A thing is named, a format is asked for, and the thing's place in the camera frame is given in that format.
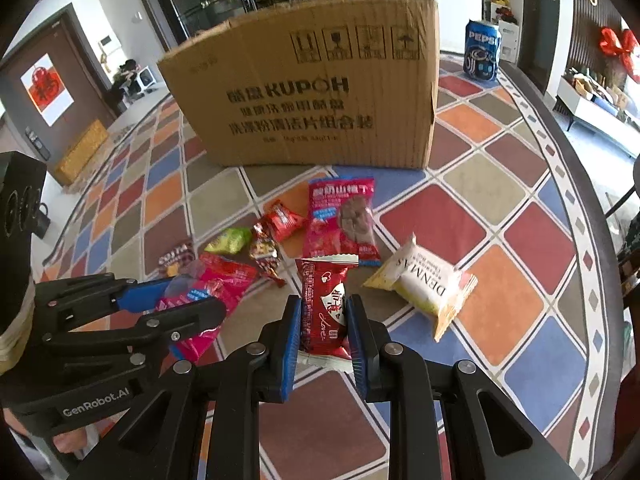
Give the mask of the person left hand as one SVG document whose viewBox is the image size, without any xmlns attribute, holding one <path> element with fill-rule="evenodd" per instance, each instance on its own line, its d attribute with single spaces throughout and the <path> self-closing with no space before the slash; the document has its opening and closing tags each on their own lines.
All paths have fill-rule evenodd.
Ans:
<svg viewBox="0 0 640 480">
<path fill-rule="evenodd" d="M 32 443 L 30 433 L 8 408 L 3 410 L 3 415 L 6 423 L 16 434 L 19 434 L 26 442 Z M 57 434 L 52 438 L 52 442 L 58 452 L 62 454 L 86 455 L 98 444 L 101 434 L 110 428 L 111 424 L 111 419 L 99 420 L 89 426 Z"/>
</svg>

